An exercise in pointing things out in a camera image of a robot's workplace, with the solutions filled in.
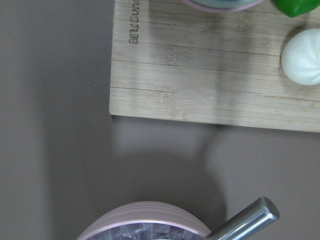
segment wooden cutting board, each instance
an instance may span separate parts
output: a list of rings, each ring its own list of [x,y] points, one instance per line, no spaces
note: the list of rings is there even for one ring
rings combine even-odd
[[[112,115],[320,132],[320,85],[280,64],[294,35],[320,28],[320,8],[289,18],[268,0],[223,14],[115,0],[113,25]]]

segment green object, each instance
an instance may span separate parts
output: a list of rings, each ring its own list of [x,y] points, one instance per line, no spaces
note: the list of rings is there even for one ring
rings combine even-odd
[[[320,0],[273,0],[280,12],[293,18],[320,6]]]

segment bowl rim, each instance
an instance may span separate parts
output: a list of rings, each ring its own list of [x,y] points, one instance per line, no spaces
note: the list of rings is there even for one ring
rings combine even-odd
[[[241,11],[244,9],[248,9],[251,8],[259,3],[261,3],[264,0],[256,0],[256,1],[252,1],[249,2],[247,4],[244,4],[242,6],[238,6],[238,7],[231,7],[231,8],[217,8],[217,7],[209,7],[209,6],[205,6],[202,5],[200,3],[197,3],[193,0],[180,0],[183,3],[189,5],[190,7],[203,11],[203,12],[207,12],[207,13],[227,13],[227,12],[235,12],[235,11]]]
[[[159,201],[139,201],[107,212],[90,225],[77,240],[88,240],[108,229],[137,223],[167,224],[188,230],[200,237],[205,237],[211,232],[203,222],[180,207]]]

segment gray countertop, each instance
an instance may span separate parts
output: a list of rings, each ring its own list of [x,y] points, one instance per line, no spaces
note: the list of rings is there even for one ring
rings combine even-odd
[[[112,1],[2,1],[0,239],[74,240],[126,203],[214,229],[260,196],[251,239],[320,235],[320,134],[114,116]]]

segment metal rod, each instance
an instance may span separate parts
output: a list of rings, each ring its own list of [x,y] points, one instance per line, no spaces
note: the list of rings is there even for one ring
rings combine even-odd
[[[276,205],[263,196],[215,229],[204,240],[244,240],[279,217]]]

